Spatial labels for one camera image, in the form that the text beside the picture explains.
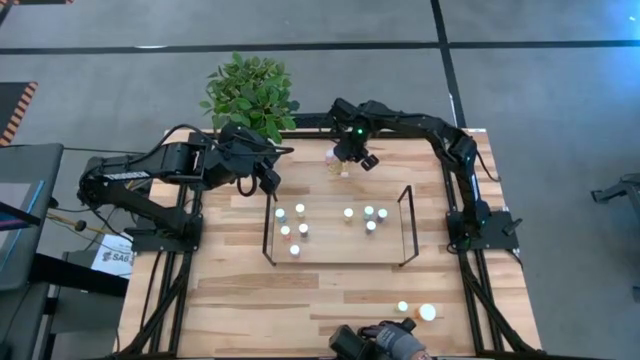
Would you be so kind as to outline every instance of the table leg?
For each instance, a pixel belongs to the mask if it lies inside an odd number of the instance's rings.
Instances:
[[[52,285],[117,297],[124,297],[129,285],[129,280],[119,276],[91,270],[43,254],[35,254],[29,281],[47,282]]]

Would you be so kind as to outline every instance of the white bottle cap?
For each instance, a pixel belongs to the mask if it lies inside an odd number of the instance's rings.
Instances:
[[[293,256],[300,255],[300,246],[291,245],[291,247],[289,248],[289,253],[291,253],[291,255],[293,255]]]
[[[436,318],[436,308],[431,304],[420,306],[420,317],[425,321],[433,321]]]
[[[400,312],[405,312],[409,310],[409,304],[407,304],[406,301],[399,301],[398,304],[396,305],[396,310]]]

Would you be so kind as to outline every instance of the wooden table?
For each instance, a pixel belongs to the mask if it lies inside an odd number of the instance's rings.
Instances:
[[[486,132],[475,130],[472,136],[489,170],[495,173]],[[187,131],[176,132],[169,141],[187,138]],[[305,171],[314,163],[324,162],[332,143],[285,140],[284,145],[293,146],[295,152],[283,156],[276,165],[283,179],[279,197],[330,194],[335,190],[320,174]],[[380,158],[380,165],[368,173],[352,166],[350,183],[341,187],[342,193],[366,200],[371,191],[376,191],[377,197],[382,194],[397,199],[404,186],[412,185],[420,256],[403,268],[366,264],[273,267],[261,252],[265,196],[245,198],[235,186],[207,192],[203,197],[205,233],[193,258],[179,356],[333,355],[328,338],[339,325],[357,328],[385,319],[400,321],[405,315],[394,312],[400,300],[409,303],[407,314],[414,318],[421,304],[436,307],[436,319],[418,321],[414,331],[432,355],[473,354],[458,259],[445,250],[448,235],[444,214],[448,205],[440,162],[424,140],[372,140],[368,148]],[[492,207],[504,206],[500,184],[491,182],[478,162],[476,165],[484,199]],[[358,181],[364,179],[366,186]],[[155,182],[151,199],[171,206],[177,192],[176,186]],[[505,251],[485,253],[498,308],[525,341],[539,347],[520,266]],[[475,264],[473,255],[469,256]],[[138,332],[154,260],[152,253],[135,260],[119,327],[123,346]],[[163,261],[164,255],[155,277],[149,314],[157,302]],[[490,349],[486,315],[478,306],[485,348]],[[172,320],[170,309],[160,349],[167,348]]]

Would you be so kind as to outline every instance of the green leaves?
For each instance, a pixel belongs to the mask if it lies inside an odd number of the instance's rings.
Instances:
[[[213,113],[215,129],[231,121],[280,143],[280,131],[296,128],[291,111],[300,107],[289,100],[291,80],[285,64],[257,56],[243,59],[237,52],[231,58],[207,77],[205,92],[211,101],[200,102],[204,115]]]

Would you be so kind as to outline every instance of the vial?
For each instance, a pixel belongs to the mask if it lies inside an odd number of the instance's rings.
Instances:
[[[399,301],[396,304],[396,311],[398,312],[407,312],[409,310],[409,304],[406,301]]]
[[[284,209],[276,209],[276,219],[281,224],[287,222],[287,216],[284,213]]]
[[[433,321],[436,318],[436,308],[431,304],[424,304],[418,309],[418,315],[424,321]]]
[[[291,254],[291,256],[293,256],[293,257],[299,257],[300,256],[300,246],[291,245],[291,247],[289,248],[289,254]]]
[[[304,205],[303,204],[296,205],[296,214],[298,215],[298,219],[304,219]]]
[[[378,223],[382,223],[384,221],[384,219],[387,218],[387,210],[386,209],[380,209],[378,210],[378,217],[376,218],[376,221]]]
[[[373,218],[373,207],[367,206],[364,208],[364,219],[369,221],[371,218]]]
[[[309,236],[309,225],[300,224],[300,226],[298,226],[298,230],[300,231],[301,237],[306,238]]]
[[[376,229],[376,223],[373,221],[367,221],[367,228],[365,232],[367,235],[371,234]]]
[[[282,239],[284,241],[291,241],[291,229],[288,226],[283,226],[280,228],[280,233],[282,234]]]
[[[351,223],[351,220],[353,220],[353,209],[352,208],[344,209],[344,222],[349,224]]]

